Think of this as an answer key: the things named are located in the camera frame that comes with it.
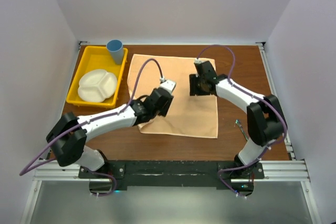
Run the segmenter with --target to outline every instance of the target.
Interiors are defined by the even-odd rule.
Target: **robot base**
[[[170,187],[216,187],[218,190],[228,189],[218,178],[217,172],[223,168],[235,167],[233,161],[107,161],[104,166],[117,180],[117,190],[127,190],[128,186],[170,186]],[[261,163],[256,164],[249,174],[235,179],[263,179],[264,171]],[[221,174],[235,190],[241,194],[253,192],[253,183],[232,182],[230,173]],[[81,167],[78,178],[106,178],[94,175]],[[90,191],[105,193],[111,188],[110,182],[90,182]]]

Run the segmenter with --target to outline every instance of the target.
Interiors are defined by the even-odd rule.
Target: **blue plastic cup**
[[[124,58],[124,46],[120,40],[113,39],[106,44],[106,48],[112,56],[115,64],[121,65]]]

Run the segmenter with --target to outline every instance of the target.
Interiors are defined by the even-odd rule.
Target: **orange cloth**
[[[156,116],[151,122],[139,125],[141,133],[169,134],[191,137],[218,137],[217,98],[214,95],[189,96],[189,74],[196,73],[194,58],[133,55],[127,84],[129,93],[134,88],[136,76],[142,64],[149,58],[156,59],[166,79],[176,82],[174,99],[167,116]],[[215,60],[209,60],[215,67]],[[134,98],[150,94],[160,85],[159,70],[150,61],[142,71]]]

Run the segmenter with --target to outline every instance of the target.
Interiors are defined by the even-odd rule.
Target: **white enclosure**
[[[21,168],[45,145],[77,43],[253,44],[266,53],[298,158],[324,223],[336,221],[334,0],[0,0],[0,215],[19,223]]]

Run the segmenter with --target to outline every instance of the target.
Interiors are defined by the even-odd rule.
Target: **yellow plastic bin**
[[[79,62],[74,80],[71,83],[68,95],[67,103],[71,103],[77,106],[94,106],[107,109],[113,109],[116,107],[118,99],[118,92],[120,83],[122,80],[122,74],[124,72],[125,64],[127,62],[127,48],[124,48],[124,58],[121,65],[114,63],[110,53],[106,47],[99,46],[87,46],[83,52],[82,58]],[[114,73],[118,79],[117,88],[114,95],[105,99],[103,102],[86,102],[83,101],[78,95],[79,80],[84,74],[95,69],[105,69],[107,72]]]

